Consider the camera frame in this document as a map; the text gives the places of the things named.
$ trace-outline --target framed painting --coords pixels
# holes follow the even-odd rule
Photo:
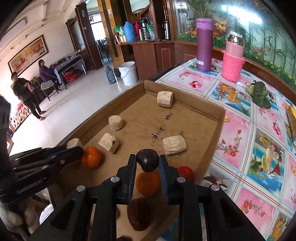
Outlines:
[[[47,53],[48,49],[44,36],[41,35],[24,47],[8,62],[9,69],[11,73],[17,72],[17,74],[21,74],[31,64]]]

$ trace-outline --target silver bolt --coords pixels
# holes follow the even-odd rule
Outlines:
[[[80,186],[78,186],[78,187],[76,188],[76,190],[77,190],[78,192],[82,192],[82,191],[85,190],[85,186],[80,185]]]
[[[212,186],[211,186],[211,189],[212,189],[213,191],[218,191],[218,190],[220,189],[220,187],[219,187],[218,185],[212,185]]]
[[[115,177],[111,177],[111,182],[116,183],[119,181],[119,177],[115,176]]]
[[[186,181],[186,179],[184,177],[177,178],[177,182],[179,182],[179,183],[184,183],[185,181]]]

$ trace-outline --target bucket handle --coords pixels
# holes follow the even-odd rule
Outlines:
[[[129,71],[130,71],[130,70],[128,70],[124,76],[122,76],[121,73],[120,73],[120,78],[123,79],[123,78],[129,73]]]

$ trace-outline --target white label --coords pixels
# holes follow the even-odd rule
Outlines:
[[[196,60],[196,63],[199,64],[199,65],[204,65],[204,62],[202,62],[202,61],[200,61],[198,59]]]

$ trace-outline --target purple bottle lid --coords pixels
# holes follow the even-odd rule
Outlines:
[[[213,20],[211,18],[197,18],[197,28],[213,30]]]

